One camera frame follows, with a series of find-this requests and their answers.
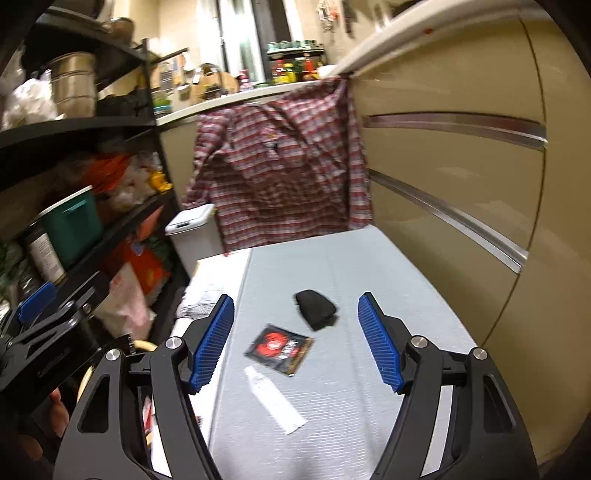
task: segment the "green plastic container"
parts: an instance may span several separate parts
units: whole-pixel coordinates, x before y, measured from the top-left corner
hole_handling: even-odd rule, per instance
[[[74,265],[103,234],[92,187],[79,190],[51,205],[37,219],[66,269]]]

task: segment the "red plaid cloth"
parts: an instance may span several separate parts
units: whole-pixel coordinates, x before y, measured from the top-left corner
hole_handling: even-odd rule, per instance
[[[345,79],[263,105],[199,115],[185,208],[217,207],[228,251],[361,228],[372,220]]]

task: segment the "blue gripper pad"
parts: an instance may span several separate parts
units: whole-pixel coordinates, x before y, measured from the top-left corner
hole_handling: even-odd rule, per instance
[[[226,297],[214,315],[215,317],[195,352],[193,372],[189,383],[197,392],[212,379],[213,371],[234,324],[234,301],[230,297]]]
[[[400,373],[400,353],[384,329],[379,313],[365,294],[359,297],[357,314],[382,380],[398,392],[404,386]]]

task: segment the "metal bolt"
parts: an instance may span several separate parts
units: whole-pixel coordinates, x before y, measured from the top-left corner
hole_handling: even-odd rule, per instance
[[[482,348],[475,348],[472,353],[478,360],[486,360],[488,358],[488,353]]]
[[[121,351],[119,349],[113,348],[109,350],[105,356],[109,362],[112,362],[113,360],[117,360],[119,355],[121,355]]]
[[[429,343],[425,337],[413,337],[410,342],[417,348],[425,348]]]
[[[181,344],[183,343],[183,341],[179,338],[179,337],[171,337],[168,340],[166,340],[166,348],[170,348],[171,350],[174,350],[175,348],[178,348],[181,346]]]

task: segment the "table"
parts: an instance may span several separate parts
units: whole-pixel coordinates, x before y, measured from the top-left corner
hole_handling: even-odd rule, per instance
[[[339,308],[334,326],[312,332],[294,294],[316,290]],[[402,403],[385,385],[357,319],[370,291],[384,313],[439,348],[468,353],[474,341],[415,266],[376,227],[253,248],[235,298],[211,421],[209,447],[224,480],[367,479]],[[293,377],[243,355],[267,324],[315,338]],[[244,368],[271,379],[307,423],[285,435],[251,393]],[[443,387],[423,474],[441,462],[451,387]]]

